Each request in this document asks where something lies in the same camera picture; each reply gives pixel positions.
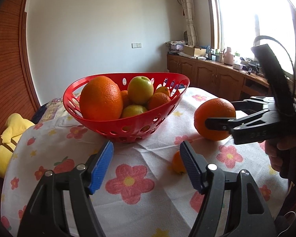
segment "patterned curtain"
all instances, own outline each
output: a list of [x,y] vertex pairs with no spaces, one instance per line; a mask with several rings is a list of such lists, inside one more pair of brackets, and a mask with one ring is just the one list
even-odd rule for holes
[[194,3],[193,0],[181,0],[186,19],[188,45],[198,45],[194,28]]

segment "window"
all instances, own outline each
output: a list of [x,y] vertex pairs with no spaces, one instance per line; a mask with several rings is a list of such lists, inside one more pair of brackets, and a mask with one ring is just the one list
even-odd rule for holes
[[[277,39],[288,51],[293,64],[296,64],[296,22],[294,9],[288,0],[210,0],[213,8],[212,24],[218,29],[212,31],[212,46],[223,50],[231,47],[232,52],[241,57],[254,58],[251,51],[253,41],[258,35]],[[267,43],[276,55],[286,75],[292,77],[293,69],[283,48],[271,40]]]

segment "yellow flower center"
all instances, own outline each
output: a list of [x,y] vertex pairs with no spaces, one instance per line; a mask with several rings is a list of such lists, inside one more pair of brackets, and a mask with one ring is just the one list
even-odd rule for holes
[[233,156],[232,154],[228,153],[228,154],[227,154],[227,158],[231,160],[231,159],[234,158],[234,156]]
[[132,186],[134,183],[135,183],[135,179],[134,178],[132,178],[131,176],[125,177],[124,184],[126,186]]

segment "silver screw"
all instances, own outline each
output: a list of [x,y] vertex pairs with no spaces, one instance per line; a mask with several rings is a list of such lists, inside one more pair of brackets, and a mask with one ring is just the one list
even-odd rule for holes
[[246,169],[242,169],[241,173],[244,174],[244,175],[249,175],[250,174],[249,171],[246,170]]
[[77,166],[77,169],[80,170],[80,171],[85,170],[86,168],[87,168],[87,167],[85,166],[85,164],[79,164],[79,165]]
[[217,169],[217,166],[215,164],[208,164],[208,169],[215,171]]
[[51,170],[47,170],[45,172],[45,176],[52,176],[52,175],[53,175],[53,171],[51,171]]

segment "green apple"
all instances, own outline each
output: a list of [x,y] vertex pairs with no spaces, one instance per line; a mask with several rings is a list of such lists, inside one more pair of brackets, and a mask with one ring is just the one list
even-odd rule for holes
[[134,77],[128,84],[127,91],[134,104],[144,105],[153,95],[153,84],[148,77]]
[[147,109],[144,106],[132,104],[124,108],[121,118],[133,117],[146,111]]

